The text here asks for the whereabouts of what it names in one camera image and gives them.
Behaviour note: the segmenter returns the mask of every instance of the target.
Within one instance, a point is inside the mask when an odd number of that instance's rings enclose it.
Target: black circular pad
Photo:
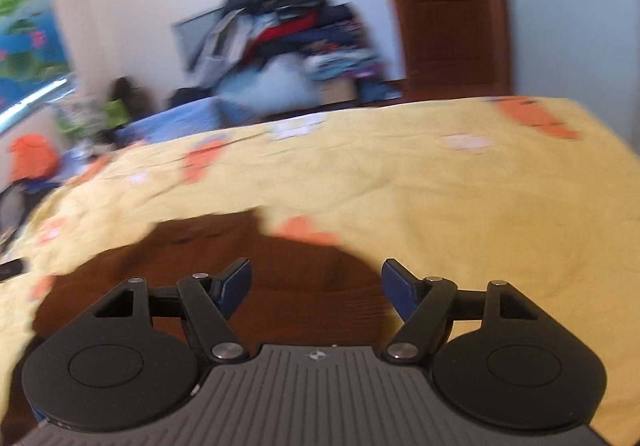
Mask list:
[[[69,373],[84,386],[113,388],[135,378],[144,364],[142,355],[129,347],[96,345],[74,356]]]
[[[560,375],[562,365],[548,350],[509,345],[492,352],[486,362],[497,379],[514,386],[544,386]]]
[[[597,356],[557,324],[504,320],[436,353],[444,399],[501,429],[543,432],[588,423],[606,386]]]
[[[196,384],[190,348],[130,318],[72,322],[27,360],[22,385],[31,405],[65,427],[135,428],[179,407]]]

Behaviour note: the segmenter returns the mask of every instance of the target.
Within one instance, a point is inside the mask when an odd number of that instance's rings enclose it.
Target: brown door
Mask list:
[[[408,89],[424,99],[511,94],[505,0],[396,0]]]

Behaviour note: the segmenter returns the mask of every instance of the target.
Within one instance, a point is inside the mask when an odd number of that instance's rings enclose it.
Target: bed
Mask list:
[[[630,446],[640,437],[640,166],[577,103],[540,103],[578,139],[469,98],[332,112],[303,137],[275,139],[269,124],[226,130],[233,143],[197,182],[184,181],[182,158],[211,134],[120,153],[45,200],[14,246],[30,272],[0,285],[0,415],[44,278],[157,222],[256,207],[265,232],[304,216],[377,270],[393,257],[464,289],[513,283],[601,357],[608,387],[593,426]],[[490,147],[454,150],[443,136],[460,133]]]

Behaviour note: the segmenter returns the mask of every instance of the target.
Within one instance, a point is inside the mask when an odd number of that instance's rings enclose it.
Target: cardboard box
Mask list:
[[[336,78],[318,83],[320,104],[332,105],[357,99],[356,84],[348,78]]]

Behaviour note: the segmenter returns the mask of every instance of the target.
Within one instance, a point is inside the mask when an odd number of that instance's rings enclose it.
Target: clothes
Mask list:
[[[283,23],[282,25],[278,25],[276,27],[270,27],[265,29],[260,36],[253,40],[244,52],[244,57],[242,60],[244,62],[251,61],[253,57],[253,53],[255,49],[265,43],[278,38],[282,38],[283,36],[288,36],[290,34],[294,34],[297,32],[301,32],[307,29],[311,29],[315,24],[318,18],[318,14],[313,10],[310,13],[306,14],[302,18],[298,18],[296,20],[292,20],[291,22]]]
[[[305,71],[316,81],[331,80],[350,71],[359,71],[376,63],[372,49],[339,50],[305,59]]]
[[[352,44],[357,40],[357,36],[335,27],[319,27],[316,29],[307,29],[295,34],[283,36],[278,41],[292,41],[300,44],[313,43],[315,41],[328,41],[337,44]]]
[[[230,12],[207,34],[198,63],[190,76],[194,86],[214,87],[241,59],[254,23],[242,9]]]
[[[357,80],[358,100],[361,103],[373,101],[396,100],[402,92],[391,85],[376,79]]]
[[[223,101],[258,118],[314,108],[321,103],[320,93],[303,71],[302,61],[302,57],[293,52],[276,56],[263,68],[248,65],[229,73],[220,81],[216,92]]]
[[[255,40],[265,29],[276,27],[277,25],[280,25],[280,22],[278,21],[278,17],[274,13],[261,14],[260,16],[256,16],[254,17],[254,26],[251,29],[249,38],[251,40]]]
[[[380,339],[388,309],[380,276],[340,249],[260,234],[252,211],[163,222],[139,243],[101,253],[56,278],[33,329],[51,336],[131,276],[145,277],[152,287],[175,285],[194,272],[216,274],[240,257],[251,260],[252,289],[230,323],[251,350],[263,342],[320,346]],[[179,322],[159,329],[182,336]]]
[[[364,30],[360,22],[353,20],[349,7],[326,6],[315,11],[314,17],[305,17],[304,22],[300,19],[266,29],[248,47],[243,61],[257,59],[264,67],[271,58],[289,52],[317,54],[361,46],[366,46]]]
[[[324,27],[336,22],[344,22],[345,20],[353,20],[355,15],[347,4],[341,6],[324,6],[318,9],[318,22],[316,27]]]
[[[353,80],[373,80],[380,79],[382,77],[382,72],[384,70],[384,65],[375,60],[373,62],[368,62],[363,65],[358,65],[355,68],[346,70],[336,76],[336,78],[350,78]]]
[[[60,158],[51,143],[40,134],[17,137],[9,147],[13,156],[10,181],[49,178],[60,167]]]

